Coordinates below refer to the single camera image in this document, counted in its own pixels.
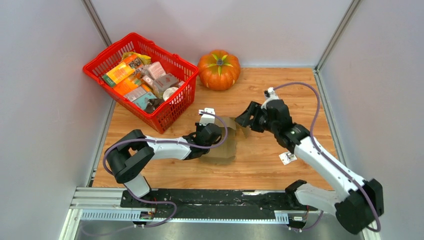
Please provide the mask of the brown cardboard box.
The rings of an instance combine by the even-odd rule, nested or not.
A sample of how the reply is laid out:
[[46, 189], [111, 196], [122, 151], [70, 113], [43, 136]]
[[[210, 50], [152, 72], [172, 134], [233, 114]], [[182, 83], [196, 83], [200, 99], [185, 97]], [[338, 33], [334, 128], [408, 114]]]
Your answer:
[[199, 161], [204, 164], [230, 165], [236, 159], [238, 132], [243, 132], [244, 138], [251, 134], [251, 130], [236, 123], [234, 117], [222, 116], [221, 118], [228, 129], [227, 138], [222, 145], [210, 149], [207, 154], [199, 158]]

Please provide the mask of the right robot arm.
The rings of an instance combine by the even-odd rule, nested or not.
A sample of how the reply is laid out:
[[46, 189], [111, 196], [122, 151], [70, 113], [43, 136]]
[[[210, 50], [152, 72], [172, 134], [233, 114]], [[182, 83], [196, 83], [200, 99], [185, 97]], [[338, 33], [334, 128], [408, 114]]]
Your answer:
[[289, 208], [311, 206], [323, 210], [334, 215], [346, 231], [355, 235], [384, 213], [380, 182], [374, 178], [364, 179], [322, 148], [307, 128], [293, 122], [283, 100], [264, 104], [252, 101], [235, 121], [254, 132], [272, 133], [280, 146], [314, 168], [333, 188], [324, 190], [297, 180], [285, 189], [285, 203]]

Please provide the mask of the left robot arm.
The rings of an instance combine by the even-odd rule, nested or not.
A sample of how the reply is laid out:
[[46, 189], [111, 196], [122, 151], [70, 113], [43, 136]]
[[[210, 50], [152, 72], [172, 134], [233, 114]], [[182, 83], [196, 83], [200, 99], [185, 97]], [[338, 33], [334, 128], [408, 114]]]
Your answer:
[[154, 138], [140, 129], [132, 130], [109, 147], [104, 154], [104, 164], [119, 184], [132, 192], [140, 207], [153, 201], [151, 188], [141, 171], [151, 160], [192, 160], [207, 154], [222, 138], [222, 129], [214, 123], [200, 127], [179, 138]]

